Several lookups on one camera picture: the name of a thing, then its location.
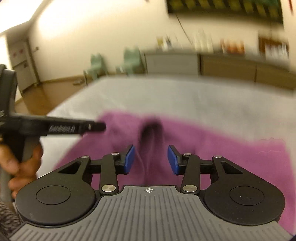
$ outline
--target purple towel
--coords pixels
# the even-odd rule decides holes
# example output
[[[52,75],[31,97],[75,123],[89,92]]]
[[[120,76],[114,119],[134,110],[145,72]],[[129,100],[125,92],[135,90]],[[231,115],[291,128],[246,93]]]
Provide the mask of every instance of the purple towel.
[[[124,151],[129,144],[133,144],[136,158],[129,175],[118,175],[120,188],[123,185],[180,186],[183,176],[175,176],[171,170],[167,159],[168,145],[175,145],[180,153],[189,152],[201,159],[211,160],[214,155],[222,155],[283,192],[286,206],[279,223],[288,232],[293,232],[295,184],[283,140],[243,142],[197,125],[167,118],[140,118],[124,113],[109,113],[100,120],[106,122],[106,132],[86,134],[56,168],[83,155],[101,159],[103,155]],[[209,175],[202,175],[201,189],[209,185]],[[92,186],[98,188],[99,175],[94,175]]]

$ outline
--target green chair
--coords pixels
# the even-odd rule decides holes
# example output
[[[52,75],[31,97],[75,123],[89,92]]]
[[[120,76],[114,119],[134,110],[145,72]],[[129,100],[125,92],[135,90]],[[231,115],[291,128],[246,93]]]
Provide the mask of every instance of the green chair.
[[[124,50],[124,63],[116,67],[116,72],[125,72],[127,74],[143,73],[144,65],[140,50],[138,48],[134,50],[126,48]]]
[[[107,68],[102,55],[91,55],[91,68],[83,71],[84,79],[87,84],[86,75],[90,74],[93,80],[98,79],[98,73],[104,72],[107,75]]]

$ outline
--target ridged gray surface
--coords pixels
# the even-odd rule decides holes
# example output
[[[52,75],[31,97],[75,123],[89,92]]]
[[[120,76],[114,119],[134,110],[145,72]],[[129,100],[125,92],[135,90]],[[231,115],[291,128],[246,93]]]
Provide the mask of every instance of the ridged gray surface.
[[[211,214],[195,195],[179,193],[174,186],[125,187],[103,197],[85,219],[63,228],[25,224],[12,241],[287,241],[277,222],[239,226]]]

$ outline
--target human hand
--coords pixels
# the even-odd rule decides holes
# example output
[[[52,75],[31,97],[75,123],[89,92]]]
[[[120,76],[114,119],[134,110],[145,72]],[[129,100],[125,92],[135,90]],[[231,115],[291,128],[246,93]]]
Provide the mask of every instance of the human hand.
[[[16,197],[23,186],[36,180],[36,173],[41,165],[42,155],[43,149],[39,143],[34,148],[32,157],[25,162],[19,163],[10,148],[0,144],[0,166],[14,176],[8,183],[13,198]]]

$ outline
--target black circular housing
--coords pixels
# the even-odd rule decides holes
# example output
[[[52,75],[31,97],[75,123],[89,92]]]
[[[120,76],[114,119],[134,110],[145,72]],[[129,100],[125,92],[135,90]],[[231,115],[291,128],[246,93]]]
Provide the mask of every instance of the black circular housing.
[[[253,174],[223,175],[207,188],[204,202],[221,219],[247,226],[278,221],[285,207],[282,192]]]
[[[81,176],[51,172],[23,187],[15,204],[24,221],[57,226],[76,221],[95,201],[93,188]]]
[[[47,205],[60,204],[67,201],[70,196],[70,190],[63,186],[48,186],[42,188],[36,194],[37,200]]]

